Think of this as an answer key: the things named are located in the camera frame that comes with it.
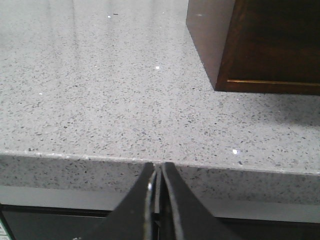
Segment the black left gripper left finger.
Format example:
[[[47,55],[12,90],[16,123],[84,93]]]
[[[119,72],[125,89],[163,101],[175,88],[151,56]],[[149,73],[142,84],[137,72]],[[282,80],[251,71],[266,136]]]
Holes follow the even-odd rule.
[[[121,203],[83,240],[153,239],[154,190],[157,172],[152,163],[142,172]]]

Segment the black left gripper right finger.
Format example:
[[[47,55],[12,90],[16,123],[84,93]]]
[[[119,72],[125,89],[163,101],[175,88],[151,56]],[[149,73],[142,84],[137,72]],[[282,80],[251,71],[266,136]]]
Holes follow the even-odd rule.
[[[162,240],[239,240],[189,189],[172,162],[161,165]]]

